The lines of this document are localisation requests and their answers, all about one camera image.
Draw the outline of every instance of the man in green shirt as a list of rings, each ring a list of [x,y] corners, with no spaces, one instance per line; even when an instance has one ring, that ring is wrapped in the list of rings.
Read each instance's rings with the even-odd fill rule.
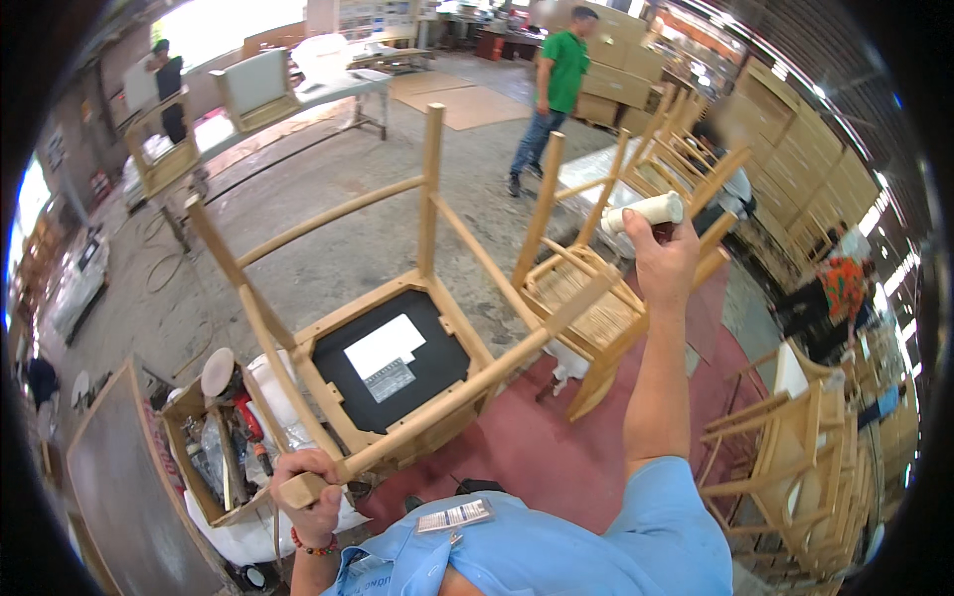
[[[543,42],[537,64],[536,107],[510,164],[507,190],[511,196],[520,195],[520,173],[525,167],[543,177],[540,154],[547,146],[550,132],[558,131],[573,111],[583,74],[590,67],[587,43],[583,40],[596,29],[598,19],[592,9],[575,7],[570,14],[570,28],[548,35]]]

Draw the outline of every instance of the red floor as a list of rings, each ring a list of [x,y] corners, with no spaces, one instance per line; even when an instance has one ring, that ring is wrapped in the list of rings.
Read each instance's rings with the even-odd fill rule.
[[[687,339],[696,351],[705,350],[689,383],[693,471],[705,456],[698,443],[703,424],[728,410],[735,382],[725,378],[748,362],[736,339],[720,324],[727,282],[726,267],[693,295],[687,313],[687,323],[692,323],[687,325],[691,330]],[[622,500],[621,421],[645,345],[642,339],[630,350],[607,397],[574,424],[563,419],[563,411],[579,388],[578,382],[556,397],[548,392],[540,403],[535,401],[550,382],[555,365],[554,358],[542,357],[460,437],[388,478],[359,501],[358,509],[374,518],[368,529],[381,532],[402,518],[404,497],[409,494],[425,501],[452,495],[457,487],[453,475],[494,480],[529,507],[603,532]],[[743,383],[734,410],[757,399],[751,383]]]

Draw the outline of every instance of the green polo shirt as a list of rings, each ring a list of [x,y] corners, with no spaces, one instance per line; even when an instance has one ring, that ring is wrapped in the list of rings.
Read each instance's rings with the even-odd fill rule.
[[[576,95],[580,93],[583,74],[590,67],[587,42],[570,30],[551,33],[543,41],[540,57],[553,60],[550,85],[547,87],[550,109],[555,112],[572,112]]]

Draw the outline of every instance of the hand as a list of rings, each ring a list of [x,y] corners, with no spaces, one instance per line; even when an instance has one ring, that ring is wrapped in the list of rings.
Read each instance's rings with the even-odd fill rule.
[[[665,244],[656,241],[649,221],[632,209],[623,210],[623,225],[633,242],[636,274],[646,301],[654,312],[668,310],[684,316],[699,261],[699,238],[693,223],[683,218]]]
[[[317,503],[305,509],[289,506],[279,493],[279,486],[301,472],[314,472],[331,483],[321,492]],[[301,449],[283,453],[272,477],[272,499],[288,515],[299,540],[305,546],[324,548],[331,542],[331,533],[338,526],[338,510],[342,504],[342,488],[338,470],[328,454],[320,449]]]

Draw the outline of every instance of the person in orange shirt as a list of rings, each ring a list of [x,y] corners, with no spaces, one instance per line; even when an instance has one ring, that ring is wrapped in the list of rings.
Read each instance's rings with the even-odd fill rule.
[[[815,279],[771,307],[782,319],[791,315],[782,333],[786,338],[802,331],[808,325],[824,317],[836,316],[842,308],[848,309],[848,347],[855,341],[855,316],[861,309],[867,280],[875,273],[875,263],[866,258],[859,265],[851,257],[829,258],[822,265]],[[796,313],[795,309],[804,305]]]

